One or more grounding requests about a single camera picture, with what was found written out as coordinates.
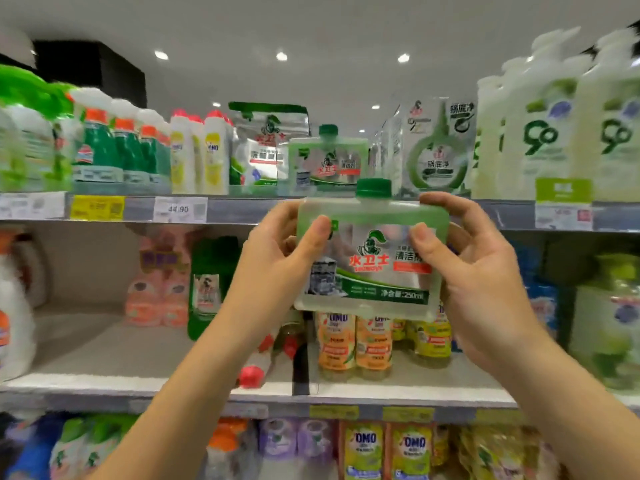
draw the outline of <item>ceiling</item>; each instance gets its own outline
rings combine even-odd
[[[165,118],[204,116],[213,101],[302,104],[314,134],[334,123],[367,137],[403,100],[473,96],[542,32],[581,25],[574,55],[638,18],[640,0],[0,1],[0,22],[31,39],[99,40],[124,56]]]

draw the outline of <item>forearm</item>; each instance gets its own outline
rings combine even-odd
[[[93,480],[195,478],[238,371],[263,338],[242,320],[220,311]]]
[[[640,420],[554,342],[510,354],[499,379],[577,478],[640,478]]]

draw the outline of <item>yellow price tag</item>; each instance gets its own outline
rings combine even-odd
[[[476,417],[472,424],[512,424],[514,426],[526,425],[527,421],[524,413],[519,409],[477,409]]]
[[[75,195],[70,217],[73,221],[119,222],[124,213],[124,201],[121,196]]]
[[[311,404],[309,417],[313,419],[348,419],[355,421],[360,417],[360,409],[357,406],[345,406],[342,404]]]
[[[435,408],[384,406],[382,420],[402,423],[430,423],[433,421]]]

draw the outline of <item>person's right hand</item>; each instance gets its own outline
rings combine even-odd
[[[442,302],[462,350],[478,366],[499,376],[501,364],[534,344],[551,341],[524,289],[516,255],[476,203],[444,192],[420,195],[459,217],[449,225],[448,243],[424,223],[412,227],[414,249],[444,278]]]

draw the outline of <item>purple package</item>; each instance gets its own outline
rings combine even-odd
[[[265,419],[260,423],[260,451],[267,460],[296,456],[296,423],[292,419]]]
[[[298,429],[298,455],[306,460],[331,463],[333,433],[329,421],[307,419]]]

